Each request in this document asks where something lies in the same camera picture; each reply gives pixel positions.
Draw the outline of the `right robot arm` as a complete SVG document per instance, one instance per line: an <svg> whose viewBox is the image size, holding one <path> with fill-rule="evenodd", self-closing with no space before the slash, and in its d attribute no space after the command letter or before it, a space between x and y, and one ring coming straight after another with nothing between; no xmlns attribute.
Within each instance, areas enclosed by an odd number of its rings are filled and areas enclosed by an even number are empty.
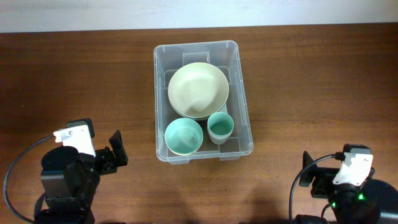
<svg viewBox="0 0 398 224"><path fill-rule="evenodd" d="M336 152L313 160L303 153L303 167L293 181L289 195L290 223L326 223L331 208L337 223L397 223L397 190L385 181L373 179L370 153ZM295 186L311 186L313 198L326 199L319 217L293 216Z"/></svg>

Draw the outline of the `clear plastic storage bin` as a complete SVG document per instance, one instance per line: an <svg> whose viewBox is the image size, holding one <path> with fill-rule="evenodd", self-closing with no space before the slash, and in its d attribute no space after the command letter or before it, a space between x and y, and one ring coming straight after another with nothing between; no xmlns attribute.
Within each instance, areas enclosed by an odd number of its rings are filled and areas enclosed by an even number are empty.
<svg viewBox="0 0 398 224"><path fill-rule="evenodd" d="M206 62L218 67L229 84L229 96L221 111L234 121L234 129L221 145L211 142L207 120L199 120L203 130L203 143L197 152L188 156L174 154L166 145L164 134L167 126L181 118L170 105L167 88L174 73L186 64ZM243 73L238 44L233 40L186 44L158 45L154 49L155 87L155 138L156 156L170 164L188 164L192 160L219 158L222 161L247 156L254 149Z"/></svg>

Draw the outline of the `green cup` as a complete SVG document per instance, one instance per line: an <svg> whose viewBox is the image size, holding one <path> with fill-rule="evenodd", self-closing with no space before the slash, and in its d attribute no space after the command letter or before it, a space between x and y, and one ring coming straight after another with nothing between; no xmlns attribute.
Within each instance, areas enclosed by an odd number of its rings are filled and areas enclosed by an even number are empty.
<svg viewBox="0 0 398 224"><path fill-rule="evenodd" d="M224 144L231 136L234 129L232 117L225 112L213 113L207 122L207 130L214 144Z"/></svg>

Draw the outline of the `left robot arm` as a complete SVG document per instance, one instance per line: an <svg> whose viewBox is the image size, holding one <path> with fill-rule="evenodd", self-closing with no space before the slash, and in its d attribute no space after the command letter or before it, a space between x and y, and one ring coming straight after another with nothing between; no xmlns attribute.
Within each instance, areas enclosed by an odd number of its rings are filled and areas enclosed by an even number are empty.
<svg viewBox="0 0 398 224"><path fill-rule="evenodd" d="M91 205L100 177L128 163L120 131L109 143L110 147L96 150L94 156L72 146L60 146L44 155L40 179L45 193L35 204L35 223L95 222Z"/></svg>

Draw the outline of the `blue bowl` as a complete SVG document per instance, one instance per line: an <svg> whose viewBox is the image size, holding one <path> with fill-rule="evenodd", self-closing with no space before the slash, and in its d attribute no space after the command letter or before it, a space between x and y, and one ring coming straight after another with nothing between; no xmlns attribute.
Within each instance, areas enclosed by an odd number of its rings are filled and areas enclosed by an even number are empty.
<svg viewBox="0 0 398 224"><path fill-rule="evenodd" d="M196 121L202 121L202 120L206 120L206 119L209 118L209 116L202 117L202 118L194 118L194 117L191 117L191 116L183 115L182 113L178 112L172 105L171 105L171 108L172 108L178 115L180 115L180 116L182 116L182 117L184 117L184 118L190 118L190 119L194 119L194 120L196 120ZM218 112L227 113L227 112L228 112L227 104L225 103L225 104L223 105L223 107L222 107L220 110L218 110Z"/></svg>

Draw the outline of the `cream bowl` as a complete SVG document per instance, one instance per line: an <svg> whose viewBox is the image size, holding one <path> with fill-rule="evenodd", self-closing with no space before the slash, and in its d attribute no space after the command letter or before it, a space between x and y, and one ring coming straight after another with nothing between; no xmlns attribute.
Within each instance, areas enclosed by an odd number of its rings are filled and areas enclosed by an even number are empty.
<svg viewBox="0 0 398 224"><path fill-rule="evenodd" d="M168 86L170 104L183 115L210 116L220 110L229 97L229 83L216 66L194 62L178 69Z"/></svg>

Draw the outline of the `green bowl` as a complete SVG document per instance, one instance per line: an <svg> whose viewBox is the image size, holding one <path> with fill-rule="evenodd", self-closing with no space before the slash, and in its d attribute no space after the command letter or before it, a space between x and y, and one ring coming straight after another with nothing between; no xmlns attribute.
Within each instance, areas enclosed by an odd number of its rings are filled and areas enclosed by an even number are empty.
<svg viewBox="0 0 398 224"><path fill-rule="evenodd" d="M167 147L174 154L188 156L201 148L203 130L192 119L178 118L167 126L164 138Z"/></svg>

